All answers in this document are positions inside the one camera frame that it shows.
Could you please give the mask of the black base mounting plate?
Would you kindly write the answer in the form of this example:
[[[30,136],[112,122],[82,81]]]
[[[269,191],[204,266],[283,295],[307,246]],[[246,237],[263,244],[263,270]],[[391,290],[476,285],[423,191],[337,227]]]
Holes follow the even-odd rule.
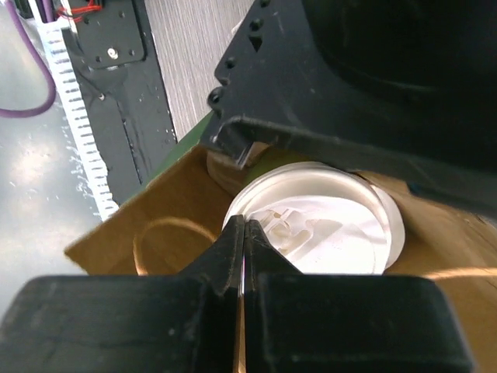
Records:
[[[63,37],[113,200],[122,204],[176,144],[143,1],[62,1]]]

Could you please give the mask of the white cup lid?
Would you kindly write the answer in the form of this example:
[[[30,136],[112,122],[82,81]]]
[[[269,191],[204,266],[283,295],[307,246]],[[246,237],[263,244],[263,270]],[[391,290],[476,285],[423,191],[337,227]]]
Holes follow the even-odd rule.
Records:
[[[269,243],[306,274],[382,274],[399,258],[405,226],[381,188],[319,162],[262,174],[226,216],[257,221]]]

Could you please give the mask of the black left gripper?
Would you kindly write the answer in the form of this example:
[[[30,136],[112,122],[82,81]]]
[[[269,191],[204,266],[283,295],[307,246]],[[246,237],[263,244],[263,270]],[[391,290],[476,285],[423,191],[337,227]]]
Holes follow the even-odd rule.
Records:
[[[407,183],[496,215],[494,1],[256,1],[224,52],[201,142]]]

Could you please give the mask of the green brown paper bag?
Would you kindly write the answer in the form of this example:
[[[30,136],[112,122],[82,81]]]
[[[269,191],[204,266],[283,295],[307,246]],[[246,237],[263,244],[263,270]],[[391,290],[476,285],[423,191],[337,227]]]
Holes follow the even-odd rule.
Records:
[[[198,144],[204,123],[175,146],[160,173],[66,255],[91,275],[176,274],[220,235],[229,204],[257,176],[300,162],[257,144],[245,169]],[[480,372],[496,370],[496,228],[476,214],[413,196],[397,179],[362,177],[399,206],[408,232],[393,274],[437,282],[453,302]]]

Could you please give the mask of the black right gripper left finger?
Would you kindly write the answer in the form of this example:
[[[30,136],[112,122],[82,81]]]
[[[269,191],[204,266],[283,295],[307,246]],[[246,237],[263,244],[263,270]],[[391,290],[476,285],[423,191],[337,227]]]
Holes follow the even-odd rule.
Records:
[[[235,215],[218,239],[182,270],[184,277],[201,280],[207,288],[195,320],[194,372],[238,370],[244,240],[245,220]]]

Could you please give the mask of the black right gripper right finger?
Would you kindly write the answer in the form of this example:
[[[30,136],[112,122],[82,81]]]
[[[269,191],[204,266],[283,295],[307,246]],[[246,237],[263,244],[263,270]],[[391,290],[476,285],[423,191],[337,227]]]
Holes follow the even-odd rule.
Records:
[[[247,372],[303,371],[303,274],[269,243],[257,221],[245,225]]]

